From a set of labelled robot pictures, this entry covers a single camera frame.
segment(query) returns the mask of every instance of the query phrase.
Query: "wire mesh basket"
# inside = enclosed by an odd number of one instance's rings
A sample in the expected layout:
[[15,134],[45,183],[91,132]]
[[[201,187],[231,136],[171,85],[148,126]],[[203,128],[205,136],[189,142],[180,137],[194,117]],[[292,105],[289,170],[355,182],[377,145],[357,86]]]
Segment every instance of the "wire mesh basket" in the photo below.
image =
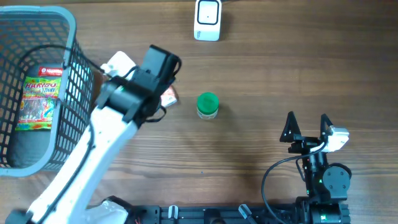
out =
[[[57,44],[18,61],[32,47]],[[76,21],[56,6],[0,7],[0,176],[23,177],[39,170],[59,170],[90,120],[93,74],[79,56]],[[26,77],[40,67],[63,67],[51,130],[15,131]]]

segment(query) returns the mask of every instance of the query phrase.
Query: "wood grain surface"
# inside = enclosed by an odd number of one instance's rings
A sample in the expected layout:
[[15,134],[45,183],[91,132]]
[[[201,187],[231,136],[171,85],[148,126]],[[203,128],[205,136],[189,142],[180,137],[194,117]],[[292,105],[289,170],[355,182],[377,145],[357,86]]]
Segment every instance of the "wood grain surface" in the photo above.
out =
[[[116,195],[139,205],[261,204],[265,170],[291,156],[279,136],[294,111],[306,136],[320,115],[350,131],[330,154],[353,171],[353,223],[398,219],[398,5],[393,1],[231,1],[219,42],[193,38],[192,2],[64,5],[97,63],[122,50],[138,64],[150,44],[183,60],[179,105],[146,124],[121,150],[92,202]],[[196,114],[197,96],[220,98],[216,119]],[[54,177],[0,178],[0,223],[27,208]],[[271,202],[305,195],[294,163],[271,172]]]

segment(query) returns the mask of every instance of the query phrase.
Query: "black cable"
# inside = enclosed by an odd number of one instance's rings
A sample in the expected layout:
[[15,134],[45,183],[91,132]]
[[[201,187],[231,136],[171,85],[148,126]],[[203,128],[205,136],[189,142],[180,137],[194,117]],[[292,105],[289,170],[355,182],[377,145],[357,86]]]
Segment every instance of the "black cable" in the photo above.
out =
[[261,195],[262,195],[262,199],[263,199],[263,201],[264,201],[264,203],[265,203],[265,205],[266,205],[266,207],[267,207],[269,213],[270,213],[278,222],[280,222],[280,223],[282,223],[282,224],[286,224],[286,223],[283,222],[280,218],[278,218],[278,217],[275,215],[275,213],[272,211],[272,209],[270,208],[270,206],[269,206],[269,204],[268,204],[268,202],[267,202],[266,193],[265,193],[265,191],[264,191],[264,187],[265,187],[265,184],[266,184],[266,178],[267,178],[269,172],[270,172],[273,168],[275,168],[277,165],[282,164],[282,163],[284,163],[284,162],[292,161],[292,160],[294,160],[294,159],[303,159],[303,158],[306,158],[306,157],[309,157],[309,156],[313,156],[313,155],[315,155],[315,154],[318,154],[319,152],[321,152],[321,151],[326,147],[327,144],[328,144],[328,140],[327,140],[327,138],[326,138],[326,139],[324,140],[324,142],[323,142],[323,146],[322,146],[321,148],[319,148],[318,150],[313,151],[313,152],[311,152],[311,153],[309,153],[309,154],[306,154],[306,155],[294,156],[294,157],[282,159],[281,161],[276,162],[274,165],[270,166],[270,168],[267,169],[266,173],[264,174],[264,176],[263,176],[263,178],[262,178],[262,182],[261,182]]
[[178,63],[178,67],[177,67],[176,71],[173,72],[173,75],[176,75],[176,74],[180,71],[180,69],[181,69],[182,61],[181,61],[180,58],[178,58],[177,63]]
[[160,106],[160,108],[161,108],[162,111],[163,111],[163,115],[162,115],[161,117],[156,118],[156,119],[147,119],[147,120],[145,120],[145,122],[148,122],[148,123],[156,123],[156,122],[161,121],[161,120],[164,118],[164,116],[166,116],[167,110],[166,110],[166,108],[165,108],[164,106],[162,106],[162,105]]
[[[73,51],[73,49],[63,46],[63,45],[58,45],[58,44],[44,44],[44,45],[39,45],[36,47],[33,47],[32,49],[28,50],[18,61],[17,66],[19,66],[21,64],[22,61],[25,60],[26,57],[28,57],[32,52],[35,52],[36,50],[40,50],[40,49],[46,49],[46,48],[55,48],[55,49],[63,49],[63,50],[67,50],[69,51],[72,55],[74,55],[75,57],[81,57],[84,60],[86,60],[90,65],[92,65],[95,69],[97,69],[98,71],[100,71],[102,74],[105,74],[107,77],[112,78],[111,75],[107,74],[102,68],[100,68],[97,64],[95,64],[93,61],[91,61],[90,59],[88,59],[85,55],[83,55],[83,53],[77,53],[75,51]],[[63,68],[67,68],[69,67],[69,65],[63,65]]]
[[133,66],[132,68],[130,68],[130,70],[129,70],[125,75],[123,75],[123,78],[127,78],[127,77],[129,76],[129,74],[130,74],[132,71],[134,71],[135,69],[137,69],[137,68],[139,68],[138,65],[135,65],[135,66]]
[[299,160],[300,159],[296,159],[296,166],[297,166],[297,170],[300,173],[301,179],[305,182],[305,177],[303,175],[303,172],[301,171],[300,165],[299,165]]

